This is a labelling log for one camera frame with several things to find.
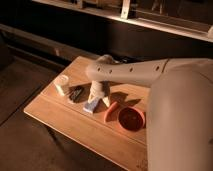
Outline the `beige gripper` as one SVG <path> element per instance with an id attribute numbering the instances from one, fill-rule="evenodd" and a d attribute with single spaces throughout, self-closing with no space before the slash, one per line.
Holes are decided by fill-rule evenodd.
<path id="1" fill-rule="evenodd" d="M 109 107 L 111 105 L 110 96 L 108 96 L 109 94 L 110 86 L 107 81 L 93 81 L 91 83 L 90 95 L 87 102 L 91 104 L 94 101 L 98 101 L 99 98 L 102 98 L 102 101 L 106 105 L 106 107 Z"/>

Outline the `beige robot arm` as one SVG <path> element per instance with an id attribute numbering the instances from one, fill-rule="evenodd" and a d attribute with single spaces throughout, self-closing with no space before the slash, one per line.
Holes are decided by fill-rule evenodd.
<path id="1" fill-rule="evenodd" d="M 117 64 L 104 55 L 86 68 L 89 97 L 108 81 L 145 86 L 149 171 L 213 171 L 213 59 L 173 58 Z"/>

